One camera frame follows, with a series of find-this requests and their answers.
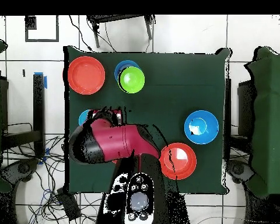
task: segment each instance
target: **red plate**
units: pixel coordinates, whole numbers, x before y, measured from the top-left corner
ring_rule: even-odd
[[[82,95],[91,95],[100,90],[105,81],[102,64],[93,57],[79,57],[68,68],[70,87]]]

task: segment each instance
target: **blue bowl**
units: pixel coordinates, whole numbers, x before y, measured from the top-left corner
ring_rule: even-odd
[[[86,121],[88,112],[89,110],[85,110],[83,113],[80,114],[79,125],[82,125]]]
[[[115,68],[114,71],[114,76],[115,76],[115,80],[118,82],[118,75],[120,74],[120,72],[128,67],[137,67],[140,69],[140,67],[138,66],[138,64],[136,64],[134,61],[131,60],[124,60],[121,61]]]
[[[195,111],[187,117],[184,132],[191,142],[208,144],[216,138],[219,123],[212,113],[204,110]]]

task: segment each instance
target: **white tile floor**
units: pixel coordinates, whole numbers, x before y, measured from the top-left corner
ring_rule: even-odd
[[[71,16],[80,27],[83,40],[95,51],[112,51],[111,47],[99,38],[100,48],[95,46],[93,32],[86,23],[86,16]],[[69,16],[59,16],[59,42],[25,42],[24,16],[0,16],[0,39],[8,44],[6,52],[0,54],[0,71],[9,80],[8,118],[9,124],[33,123],[32,76],[43,72],[47,76],[45,89],[45,133],[46,139],[64,134],[64,83],[62,80],[64,54],[62,47],[73,45],[87,51],[78,30],[71,25]],[[54,39],[56,37],[54,17],[37,16],[37,30],[29,30],[31,39]],[[109,22],[106,24],[108,37],[117,51],[145,51],[148,35],[142,17]],[[104,24],[99,29],[102,38],[107,40]],[[232,124],[238,125],[237,86],[250,79],[244,64],[251,61],[258,46],[270,46],[280,53],[280,16],[271,15],[156,15],[153,49],[157,53],[215,53],[222,47],[232,49],[230,78],[232,80]],[[152,42],[148,52],[152,51]],[[9,132],[29,130],[29,126],[10,127]],[[61,143],[54,153],[63,155]],[[13,158],[9,152],[4,157]],[[54,172],[57,188],[64,183],[64,164]],[[38,165],[43,187],[48,188],[47,170]],[[191,224],[242,224],[246,200],[241,185],[234,184],[226,175],[227,195],[185,195]],[[37,174],[28,183],[20,183],[16,196],[16,210],[19,224],[28,224],[32,216],[28,205],[37,210],[43,197],[40,179]],[[82,213],[95,220],[101,194],[78,195]],[[94,224],[87,218],[77,220],[78,224]],[[69,224],[65,219],[60,224]]]

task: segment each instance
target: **green bowl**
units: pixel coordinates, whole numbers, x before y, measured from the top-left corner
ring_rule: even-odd
[[[144,74],[137,67],[128,67],[118,75],[118,85],[125,93],[137,93],[144,86]]]

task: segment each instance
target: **green tablecloth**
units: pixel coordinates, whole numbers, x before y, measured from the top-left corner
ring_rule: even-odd
[[[70,46],[66,48],[69,63],[81,56],[91,56],[101,62],[106,72],[103,87],[93,95],[81,95],[69,88],[70,135],[78,126],[81,112],[104,106],[126,107],[127,123],[148,124],[159,149],[166,144],[152,124],[161,130],[169,144],[182,142],[194,150],[196,170],[178,181],[181,193],[226,193],[221,185],[221,170],[225,59],[230,55],[229,49],[221,49],[216,54],[145,54],[86,53]],[[136,94],[124,93],[114,78],[116,65],[128,59],[135,61],[145,75],[145,86]],[[196,110],[210,111],[219,121],[218,136],[207,145],[196,145],[184,134],[184,122]],[[70,159],[69,191],[108,192],[114,166],[112,162],[85,166]],[[169,179],[165,178],[164,182],[168,184]]]
[[[280,194],[280,55],[261,47],[247,67],[257,89],[251,162],[256,175],[247,186],[265,198]]]

